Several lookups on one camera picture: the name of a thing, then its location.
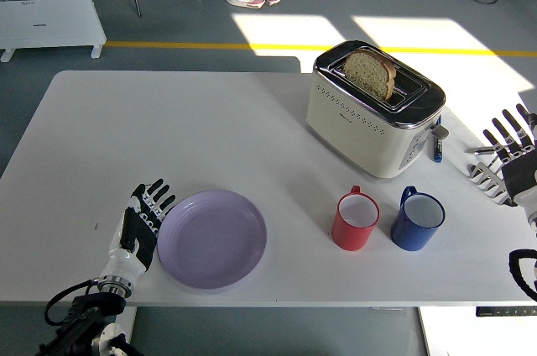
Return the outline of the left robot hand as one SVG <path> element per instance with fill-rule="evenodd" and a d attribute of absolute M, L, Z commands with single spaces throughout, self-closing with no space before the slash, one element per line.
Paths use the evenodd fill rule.
<path fill-rule="evenodd" d="M 112 236 L 108 263 L 101 277 L 105 285 L 120 280 L 131 289 L 139 276 L 147 272 L 159 230 L 175 201 L 174 195 L 167 195 L 168 191 L 169 185 L 162 179 L 135 188 Z"/>

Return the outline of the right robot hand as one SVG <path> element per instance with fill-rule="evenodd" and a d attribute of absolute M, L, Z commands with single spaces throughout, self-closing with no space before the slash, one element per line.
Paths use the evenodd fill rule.
<path fill-rule="evenodd" d="M 487 129 L 483 130 L 483 135 L 503 164 L 501 172 L 508 196 L 524 209 L 528 223 L 536 228 L 536 114 L 529 113 L 523 104 L 517 104 L 516 109 L 530 133 L 504 109 L 502 115 L 518 139 L 511 136 L 497 118 L 492 120 L 493 126 L 499 131 L 505 145 Z"/>

